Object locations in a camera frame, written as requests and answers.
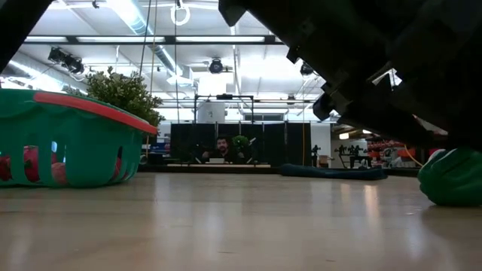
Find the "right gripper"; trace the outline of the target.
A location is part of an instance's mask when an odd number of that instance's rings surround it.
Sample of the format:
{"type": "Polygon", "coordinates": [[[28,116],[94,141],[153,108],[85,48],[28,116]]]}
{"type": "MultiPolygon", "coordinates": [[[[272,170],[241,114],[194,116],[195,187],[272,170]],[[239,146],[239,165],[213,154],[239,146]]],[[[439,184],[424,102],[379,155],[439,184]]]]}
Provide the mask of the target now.
{"type": "Polygon", "coordinates": [[[370,77],[387,62],[385,47],[398,24],[399,0],[219,0],[229,26],[251,14],[324,80],[313,113],[332,111],[355,123],[388,122],[399,116],[386,96],[389,83],[370,77]]]}

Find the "folded dark blue cloth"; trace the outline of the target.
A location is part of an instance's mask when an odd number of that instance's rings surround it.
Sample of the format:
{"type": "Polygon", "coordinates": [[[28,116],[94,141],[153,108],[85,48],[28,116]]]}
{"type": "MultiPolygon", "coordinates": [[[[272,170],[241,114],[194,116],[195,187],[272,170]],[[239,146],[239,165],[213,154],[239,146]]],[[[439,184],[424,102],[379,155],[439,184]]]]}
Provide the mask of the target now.
{"type": "Polygon", "coordinates": [[[387,178],[387,174],[382,169],[327,169],[293,164],[280,166],[278,172],[283,176],[305,178],[333,178],[362,181],[376,181],[387,178]]]}

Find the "small green background plant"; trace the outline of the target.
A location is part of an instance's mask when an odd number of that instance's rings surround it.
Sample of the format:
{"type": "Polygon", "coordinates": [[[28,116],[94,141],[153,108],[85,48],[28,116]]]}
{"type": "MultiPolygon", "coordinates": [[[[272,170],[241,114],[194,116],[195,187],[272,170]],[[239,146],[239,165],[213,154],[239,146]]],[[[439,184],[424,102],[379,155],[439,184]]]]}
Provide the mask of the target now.
{"type": "Polygon", "coordinates": [[[238,152],[244,151],[246,148],[249,147],[250,141],[244,135],[236,135],[232,138],[233,146],[236,148],[238,152]]]}

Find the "large red toy strawberry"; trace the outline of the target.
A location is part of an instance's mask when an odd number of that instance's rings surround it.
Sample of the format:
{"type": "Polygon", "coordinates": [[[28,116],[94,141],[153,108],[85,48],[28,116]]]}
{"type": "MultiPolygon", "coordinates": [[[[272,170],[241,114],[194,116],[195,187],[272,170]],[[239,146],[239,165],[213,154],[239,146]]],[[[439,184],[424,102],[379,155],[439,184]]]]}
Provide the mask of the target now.
{"type": "Polygon", "coordinates": [[[27,145],[23,148],[24,173],[28,181],[38,183],[42,181],[39,175],[38,147],[27,145]]]}

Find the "silver ceiling duct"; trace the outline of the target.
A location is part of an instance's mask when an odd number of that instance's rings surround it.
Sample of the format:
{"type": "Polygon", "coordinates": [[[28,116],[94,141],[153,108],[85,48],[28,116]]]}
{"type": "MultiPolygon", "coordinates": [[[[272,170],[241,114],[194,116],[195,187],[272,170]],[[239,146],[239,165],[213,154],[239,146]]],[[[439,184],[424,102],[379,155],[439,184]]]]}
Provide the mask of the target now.
{"type": "MultiPolygon", "coordinates": [[[[140,6],[137,0],[106,0],[108,6],[124,21],[130,30],[139,36],[150,36],[154,34],[153,29],[148,26],[147,18],[140,11],[140,6]]],[[[163,67],[166,69],[168,77],[166,81],[175,85],[178,84],[183,87],[192,87],[194,81],[188,76],[184,77],[184,71],[180,65],[175,63],[173,57],[169,55],[165,47],[159,44],[153,45],[150,43],[148,48],[158,58],[163,67]]]]}

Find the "black ceiling spotlight cluster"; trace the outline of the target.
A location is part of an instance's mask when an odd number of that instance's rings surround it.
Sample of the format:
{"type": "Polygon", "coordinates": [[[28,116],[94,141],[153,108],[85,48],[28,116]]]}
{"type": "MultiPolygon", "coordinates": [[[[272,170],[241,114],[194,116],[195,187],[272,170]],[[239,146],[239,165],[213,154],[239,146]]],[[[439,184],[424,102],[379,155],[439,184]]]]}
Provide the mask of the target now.
{"type": "Polygon", "coordinates": [[[47,59],[54,64],[61,65],[74,75],[80,75],[84,72],[82,58],[66,53],[59,47],[52,47],[47,59]]]}

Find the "black partition panels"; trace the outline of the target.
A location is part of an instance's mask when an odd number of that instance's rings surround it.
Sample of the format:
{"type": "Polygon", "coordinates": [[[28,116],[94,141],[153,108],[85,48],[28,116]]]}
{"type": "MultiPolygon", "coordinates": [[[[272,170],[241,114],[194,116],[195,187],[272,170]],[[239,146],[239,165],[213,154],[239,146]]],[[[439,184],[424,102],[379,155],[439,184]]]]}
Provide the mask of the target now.
{"type": "Polygon", "coordinates": [[[205,151],[214,151],[219,136],[237,135],[249,139],[250,145],[242,153],[245,162],[239,164],[286,163],[312,164],[311,129],[308,123],[174,123],[171,128],[171,157],[183,163],[209,163],[202,159],[205,151]]]}

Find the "green toy bell pepper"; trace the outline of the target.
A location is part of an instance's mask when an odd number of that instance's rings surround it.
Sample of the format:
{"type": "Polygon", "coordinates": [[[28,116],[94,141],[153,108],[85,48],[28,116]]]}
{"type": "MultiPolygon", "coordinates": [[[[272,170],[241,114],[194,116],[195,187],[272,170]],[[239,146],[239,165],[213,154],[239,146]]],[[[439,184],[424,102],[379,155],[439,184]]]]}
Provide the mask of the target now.
{"type": "Polygon", "coordinates": [[[420,190],[438,206],[482,206],[482,152],[437,150],[417,178],[420,190]]]}

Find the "black stand with robot arms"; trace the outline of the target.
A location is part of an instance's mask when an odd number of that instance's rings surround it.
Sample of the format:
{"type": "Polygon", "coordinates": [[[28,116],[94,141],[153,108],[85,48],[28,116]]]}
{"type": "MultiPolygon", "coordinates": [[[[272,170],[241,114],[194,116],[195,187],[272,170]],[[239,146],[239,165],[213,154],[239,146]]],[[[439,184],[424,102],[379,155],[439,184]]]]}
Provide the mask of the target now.
{"type": "Polygon", "coordinates": [[[359,145],[340,145],[334,149],[334,152],[340,158],[344,169],[353,169],[356,163],[363,169],[372,167],[372,158],[368,155],[368,150],[359,145]]]}

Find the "teal basket orange rim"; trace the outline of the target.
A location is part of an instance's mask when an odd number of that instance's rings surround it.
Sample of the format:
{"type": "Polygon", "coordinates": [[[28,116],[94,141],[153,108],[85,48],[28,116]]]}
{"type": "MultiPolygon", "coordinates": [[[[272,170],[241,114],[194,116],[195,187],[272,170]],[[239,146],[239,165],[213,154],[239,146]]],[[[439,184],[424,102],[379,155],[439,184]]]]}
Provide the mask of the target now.
{"type": "Polygon", "coordinates": [[[129,180],[142,141],[157,127],[95,99],[40,90],[0,89],[0,157],[11,159],[0,187],[101,187],[129,180]],[[38,147],[39,175],[24,173],[23,148],[38,147]]]}

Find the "white box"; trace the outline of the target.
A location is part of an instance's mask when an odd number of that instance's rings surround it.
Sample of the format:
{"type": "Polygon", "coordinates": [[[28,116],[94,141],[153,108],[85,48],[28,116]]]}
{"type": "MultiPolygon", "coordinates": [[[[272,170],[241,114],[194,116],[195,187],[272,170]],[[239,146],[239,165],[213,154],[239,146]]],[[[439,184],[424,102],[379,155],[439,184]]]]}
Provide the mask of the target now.
{"type": "Polygon", "coordinates": [[[221,102],[202,102],[197,107],[198,123],[224,123],[225,104],[221,102]]]}

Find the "artificial green potted plant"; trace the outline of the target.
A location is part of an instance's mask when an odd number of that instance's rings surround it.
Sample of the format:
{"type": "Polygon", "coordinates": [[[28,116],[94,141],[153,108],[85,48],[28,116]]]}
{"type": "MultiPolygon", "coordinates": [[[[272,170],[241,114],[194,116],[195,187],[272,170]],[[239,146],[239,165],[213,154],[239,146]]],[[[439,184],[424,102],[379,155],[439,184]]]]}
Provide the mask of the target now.
{"type": "Polygon", "coordinates": [[[88,74],[86,81],[86,94],[68,86],[64,86],[63,91],[113,105],[148,121],[152,126],[158,126],[165,120],[165,117],[156,111],[156,108],[162,105],[162,99],[147,91],[144,78],[138,72],[123,75],[114,72],[114,68],[109,66],[106,72],[88,74]]]}

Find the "person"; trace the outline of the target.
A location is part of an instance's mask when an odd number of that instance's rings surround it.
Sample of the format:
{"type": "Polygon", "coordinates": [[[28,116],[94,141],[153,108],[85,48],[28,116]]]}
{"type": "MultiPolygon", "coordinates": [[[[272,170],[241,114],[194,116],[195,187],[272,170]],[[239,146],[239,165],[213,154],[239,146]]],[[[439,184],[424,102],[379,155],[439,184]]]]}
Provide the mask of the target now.
{"type": "Polygon", "coordinates": [[[224,163],[239,164],[245,162],[245,156],[239,152],[233,145],[230,138],[219,136],[216,140],[216,148],[214,151],[205,151],[202,159],[208,161],[212,158],[222,158],[224,163]]]}

